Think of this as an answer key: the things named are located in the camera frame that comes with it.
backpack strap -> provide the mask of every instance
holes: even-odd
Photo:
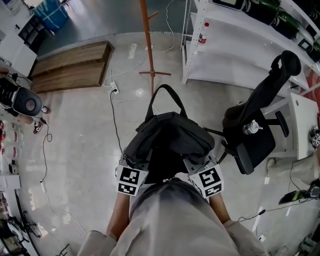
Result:
[[[188,118],[187,117],[187,113],[186,113],[186,110],[185,110],[185,107],[184,105],[182,104],[181,102],[181,99],[179,98],[178,94],[175,92],[174,89],[171,88],[171,86],[167,85],[167,84],[162,84],[158,87],[158,89],[156,89],[156,91],[154,92],[151,100],[150,100],[150,104],[149,104],[149,107],[148,107],[148,112],[146,113],[146,116],[145,116],[145,122],[148,122],[149,120],[151,120],[151,118],[153,118],[155,115],[154,115],[154,112],[153,112],[153,109],[152,109],[152,105],[154,103],[154,100],[155,100],[155,97],[157,95],[157,92],[159,91],[159,89],[161,88],[165,88],[166,91],[170,94],[171,98],[174,100],[174,102],[178,105],[178,107],[181,109],[181,112],[180,112],[180,115],[185,117],[185,118]]]

sneaker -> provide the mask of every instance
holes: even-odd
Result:
[[[33,133],[34,134],[38,134],[40,131],[41,131],[41,129],[42,129],[42,127],[44,126],[44,124],[43,124],[43,122],[38,122],[38,125],[35,125],[34,126],[34,130],[33,130]]]
[[[43,106],[43,108],[41,109],[41,111],[47,115],[49,115],[51,113],[51,109],[48,108],[47,106]]]

wooden coat rack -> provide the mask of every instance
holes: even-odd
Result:
[[[143,20],[143,26],[144,26],[145,39],[146,39],[146,46],[148,48],[150,71],[139,72],[139,74],[150,74],[150,76],[151,76],[151,95],[154,95],[154,78],[155,78],[156,74],[157,75],[167,75],[167,76],[171,76],[171,74],[170,73],[163,73],[163,72],[156,72],[154,70],[154,60],[152,57],[152,46],[151,46],[151,38],[150,38],[150,30],[149,30],[149,20],[151,18],[153,18],[154,16],[158,15],[159,12],[156,11],[154,14],[148,16],[146,0],[140,0],[140,5],[141,5],[142,20]]]

black backpack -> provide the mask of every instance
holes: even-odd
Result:
[[[180,107],[180,114],[168,112],[153,113],[153,102],[159,89],[164,88]],[[152,149],[149,161],[148,182],[170,179],[176,173],[187,173],[183,158],[194,164],[204,162],[215,147],[214,138],[194,121],[188,119],[184,105],[177,93],[167,84],[159,86],[150,101],[145,121],[136,129],[137,135],[123,152],[126,162],[134,168],[145,163]]]

wooden board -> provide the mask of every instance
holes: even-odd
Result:
[[[100,87],[107,62],[89,63],[56,69],[33,79],[35,93],[49,93],[69,89]]]
[[[35,65],[31,76],[35,78],[57,69],[83,65],[84,63],[105,62],[109,58],[110,51],[111,47],[108,41],[91,43],[66,50],[39,61]]]

